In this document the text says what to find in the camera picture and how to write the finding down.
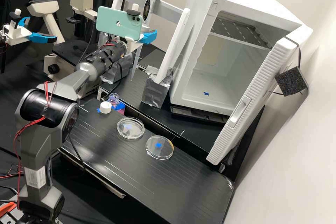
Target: gray robot arm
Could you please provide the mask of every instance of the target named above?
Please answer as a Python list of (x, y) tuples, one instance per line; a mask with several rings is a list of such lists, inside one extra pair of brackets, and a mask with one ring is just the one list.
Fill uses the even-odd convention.
[(62, 146), (76, 123), (79, 113), (77, 93), (125, 55), (126, 44), (122, 41), (113, 43), (91, 53), (76, 66), (74, 73), (57, 84), (48, 84), (49, 93), (54, 90), (50, 107), (47, 106), (43, 84), (28, 91), (21, 99), (15, 112), (18, 129), (45, 117), (21, 134), (21, 161), (26, 179), (19, 194), (18, 208), (24, 213), (21, 223), (58, 223), (64, 197), (52, 185), (51, 154)]

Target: barcode label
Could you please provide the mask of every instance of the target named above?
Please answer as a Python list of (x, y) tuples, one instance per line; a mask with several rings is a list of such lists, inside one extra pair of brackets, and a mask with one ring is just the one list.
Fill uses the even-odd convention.
[(32, 170), (26, 167), (24, 170), (28, 186), (39, 189), (46, 184), (46, 171), (44, 170), (44, 166), (39, 170)]

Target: petri dish lid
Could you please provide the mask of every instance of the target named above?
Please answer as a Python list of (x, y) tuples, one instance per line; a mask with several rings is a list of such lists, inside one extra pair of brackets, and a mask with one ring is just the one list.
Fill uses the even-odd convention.
[(137, 118), (124, 117), (117, 123), (117, 130), (120, 135), (127, 139), (136, 139), (144, 134), (145, 126)]
[(174, 145), (169, 139), (154, 135), (147, 140), (146, 151), (153, 158), (165, 160), (173, 155)]

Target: black foam pad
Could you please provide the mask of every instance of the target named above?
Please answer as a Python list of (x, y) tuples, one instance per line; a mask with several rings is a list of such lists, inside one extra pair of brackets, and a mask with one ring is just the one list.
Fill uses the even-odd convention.
[(275, 79), (284, 96), (293, 95), (308, 88), (308, 84), (298, 67), (276, 75)]

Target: smartphone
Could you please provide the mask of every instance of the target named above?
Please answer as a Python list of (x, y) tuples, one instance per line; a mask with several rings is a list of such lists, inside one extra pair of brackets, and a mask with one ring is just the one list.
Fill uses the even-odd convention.
[(132, 15), (125, 11), (100, 6), (96, 29), (123, 38), (130, 37), (137, 41), (140, 39), (142, 16), (140, 12), (132, 11), (131, 13)]

